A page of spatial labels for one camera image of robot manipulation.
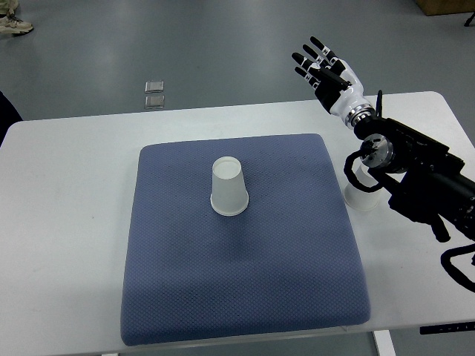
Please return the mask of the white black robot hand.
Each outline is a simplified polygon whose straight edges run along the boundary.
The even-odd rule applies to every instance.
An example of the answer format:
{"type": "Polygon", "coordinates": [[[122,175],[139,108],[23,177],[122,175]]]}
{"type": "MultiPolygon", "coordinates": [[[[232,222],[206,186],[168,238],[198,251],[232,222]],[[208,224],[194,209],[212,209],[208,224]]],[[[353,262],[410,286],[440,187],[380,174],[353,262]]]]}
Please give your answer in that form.
{"type": "Polygon", "coordinates": [[[350,129],[375,109],[364,96],[364,87],[351,67],[329,47],[312,36],[304,53],[294,52],[295,72],[312,88],[324,110],[342,119],[350,129]]]}

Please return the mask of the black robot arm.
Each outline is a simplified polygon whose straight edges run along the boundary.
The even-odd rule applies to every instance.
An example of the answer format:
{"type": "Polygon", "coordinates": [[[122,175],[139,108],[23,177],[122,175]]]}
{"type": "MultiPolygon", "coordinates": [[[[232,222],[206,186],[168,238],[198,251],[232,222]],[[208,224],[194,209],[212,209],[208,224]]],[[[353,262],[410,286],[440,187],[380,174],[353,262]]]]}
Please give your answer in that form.
{"type": "Polygon", "coordinates": [[[474,238],[474,181],[462,175],[465,163],[447,145],[382,116],[382,97],[354,126],[362,141],[344,163],[348,182],[365,193],[382,188],[388,204],[413,222],[428,224],[436,239],[450,239],[450,222],[474,238]]]}

